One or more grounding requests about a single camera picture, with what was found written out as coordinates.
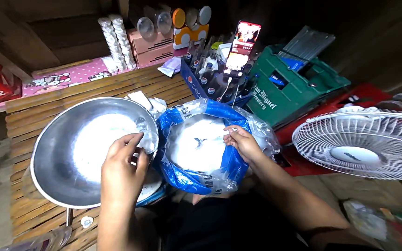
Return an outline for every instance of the stainless steel bowl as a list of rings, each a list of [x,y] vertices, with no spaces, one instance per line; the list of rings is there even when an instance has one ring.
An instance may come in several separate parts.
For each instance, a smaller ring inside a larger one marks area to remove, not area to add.
[[[138,127],[158,134],[150,113],[132,100],[101,97],[66,109],[35,143],[30,170],[37,189],[64,207],[99,206],[100,171],[108,148],[121,136],[137,133]]]

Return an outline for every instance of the electric fan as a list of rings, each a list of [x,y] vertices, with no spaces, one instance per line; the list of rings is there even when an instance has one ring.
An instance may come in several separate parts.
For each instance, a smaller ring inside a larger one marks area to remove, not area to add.
[[[402,180],[402,112],[350,106],[307,119],[293,133],[307,160],[346,174]]]

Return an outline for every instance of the blue plastic sack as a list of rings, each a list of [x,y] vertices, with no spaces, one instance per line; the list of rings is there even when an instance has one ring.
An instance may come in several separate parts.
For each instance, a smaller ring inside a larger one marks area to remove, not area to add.
[[[166,110],[157,120],[159,146],[153,167],[168,183],[186,192],[208,195],[236,191],[248,164],[231,145],[227,145],[223,152],[220,169],[210,174],[181,169],[167,159],[165,152],[171,127],[197,114],[219,117],[225,126],[239,125],[251,132],[248,120],[223,103],[200,98],[175,106]]]

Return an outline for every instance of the hand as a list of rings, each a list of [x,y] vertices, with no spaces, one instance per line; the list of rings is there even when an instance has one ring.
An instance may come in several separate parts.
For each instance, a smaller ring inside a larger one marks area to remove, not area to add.
[[[143,135],[128,134],[110,146],[102,165],[102,205],[136,206],[149,164],[145,150],[137,147]],[[133,156],[134,153],[138,153],[139,157]]]
[[[255,162],[258,158],[264,155],[252,134],[241,126],[230,125],[224,128],[224,130],[229,131],[229,134],[224,135],[223,137],[224,143],[235,147],[246,163],[250,164]]]

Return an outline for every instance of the white powder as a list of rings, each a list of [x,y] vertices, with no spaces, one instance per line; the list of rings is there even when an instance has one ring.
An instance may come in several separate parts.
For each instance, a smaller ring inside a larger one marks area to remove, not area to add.
[[[78,172],[92,181],[100,182],[100,171],[109,147],[126,135],[139,129],[129,117],[122,114],[105,114],[89,122],[74,143],[74,163]]]
[[[188,118],[170,130],[166,145],[168,159],[182,169],[207,174],[219,169],[226,144],[222,137],[211,139],[227,134],[224,128],[221,118],[205,114]],[[195,138],[208,140],[197,149],[198,141]]]

